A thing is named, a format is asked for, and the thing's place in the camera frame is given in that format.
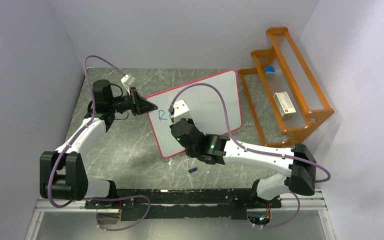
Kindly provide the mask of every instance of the white box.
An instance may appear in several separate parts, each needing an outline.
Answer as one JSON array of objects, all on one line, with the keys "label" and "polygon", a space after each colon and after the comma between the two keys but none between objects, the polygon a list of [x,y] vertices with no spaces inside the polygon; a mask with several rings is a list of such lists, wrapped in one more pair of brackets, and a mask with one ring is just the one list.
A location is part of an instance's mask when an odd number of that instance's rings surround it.
[{"label": "white box", "polygon": [[275,92],[273,98],[282,118],[291,117],[297,112],[287,92]]}]

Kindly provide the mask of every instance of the black mounting base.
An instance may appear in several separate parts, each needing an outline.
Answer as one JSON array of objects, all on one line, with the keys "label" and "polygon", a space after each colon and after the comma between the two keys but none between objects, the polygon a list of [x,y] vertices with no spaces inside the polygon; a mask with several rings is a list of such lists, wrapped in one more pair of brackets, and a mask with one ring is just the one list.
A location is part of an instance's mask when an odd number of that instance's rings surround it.
[{"label": "black mounting base", "polygon": [[[182,218],[219,218],[230,217],[233,220],[247,220],[247,209],[280,208],[278,197],[270,201],[253,196],[252,188],[217,189],[117,189],[118,197],[133,195],[147,196],[151,208],[146,219],[182,219]],[[147,210],[147,201],[143,198],[124,200],[121,221],[140,219]],[[86,201],[86,209],[118,209],[119,202]]]}]

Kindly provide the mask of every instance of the blue eraser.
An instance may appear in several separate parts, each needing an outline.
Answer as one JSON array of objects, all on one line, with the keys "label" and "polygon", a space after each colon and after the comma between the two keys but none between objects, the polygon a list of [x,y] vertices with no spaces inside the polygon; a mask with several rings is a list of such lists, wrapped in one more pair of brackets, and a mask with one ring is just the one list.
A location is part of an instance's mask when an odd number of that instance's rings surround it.
[{"label": "blue eraser", "polygon": [[193,172],[195,172],[196,170],[198,170],[198,168],[197,168],[197,167],[194,167],[194,168],[189,169],[188,172],[189,172],[189,173],[193,173]]},{"label": "blue eraser", "polygon": [[269,72],[269,73],[274,73],[274,72],[276,72],[276,71],[275,71],[275,68],[274,68],[274,67],[272,67],[272,66],[266,66],[266,67],[265,67],[265,73],[267,73],[267,72]]}]

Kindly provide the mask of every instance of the transparent ribbed shelf panel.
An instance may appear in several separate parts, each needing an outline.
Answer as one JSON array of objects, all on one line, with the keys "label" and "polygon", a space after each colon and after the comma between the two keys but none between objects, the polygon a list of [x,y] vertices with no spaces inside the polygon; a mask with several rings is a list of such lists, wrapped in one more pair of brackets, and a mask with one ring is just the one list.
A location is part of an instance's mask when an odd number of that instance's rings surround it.
[{"label": "transparent ribbed shelf panel", "polygon": [[294,53],[291,45],[285,36],[274,36],[277,43],[280,46],[280,50],[286,59],[287,65],[292,71],[293,77],[296,80],[296,83],[299,86],[302,94],[304,95],[305,101],[311,110],[324,109],[323,104],[317,96],[316,91],[314,90],[309,78],[304,72],[303,67],[300,64],[297,56]]},{"label": "transparent ribbed shelf panel", "polygon": [[297,104],[297,101],[294,98],[294,95],[291,92],[291,89],[288,86],[288,83],[285,80],[284,74],[282,73],[282,70],[281,70],[281,67],[279,66],[278,61],[275,59],[271,65],[274,67],[276,71],[276,75],[265,78],[267,80],[268,87],[270,88],[271,95],[273,96],[275,93],[287,92],[296,110],[296,113],[292,117],[283,118],[285,127],[287,129],[305,127],[307,125],[306,120],[301,114],[301,110]]}]

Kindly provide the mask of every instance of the gray marble surface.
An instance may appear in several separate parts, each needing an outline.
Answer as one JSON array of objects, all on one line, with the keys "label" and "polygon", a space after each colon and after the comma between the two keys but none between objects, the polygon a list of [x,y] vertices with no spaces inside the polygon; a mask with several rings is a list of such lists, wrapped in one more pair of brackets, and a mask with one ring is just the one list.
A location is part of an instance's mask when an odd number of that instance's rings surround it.
[{"label": "gray marble surface", "polygon": [[[134,86],[143,97],[147,97],[222,72],[223,69],[125,68],[123,71],[133,74],[136,78]],[[122,77],[112,68],[90,68],[88,76],[91,82],[107,79],[115,84],[119,84]],[[250,75],[247,76],[246,82],[267,141],[284,140],[261,81],[256,75]],[[259,136],[240,80],[239,85],[243,126],[233,134],[240,141],[258,145]],[[117,96],[120,90],[114,87],[113,93]],[[90,100],[90,93],[84,82],[67,138],[81,125]],[[170,165],[169,161],[169,158],[163,158],[159,152],[146,114],[130,115],[126,120],[114,121],[109,131],[90,149],[87,156],[83,157],[89,177],[113,180],[117,188],[250,188],[254,180],[266,179],[273,175],[269,170],[247,165],[207,165],[187,157],[185,153],[172,157]],[[198,170],[188,173],[188,169],[193,167]]]}]

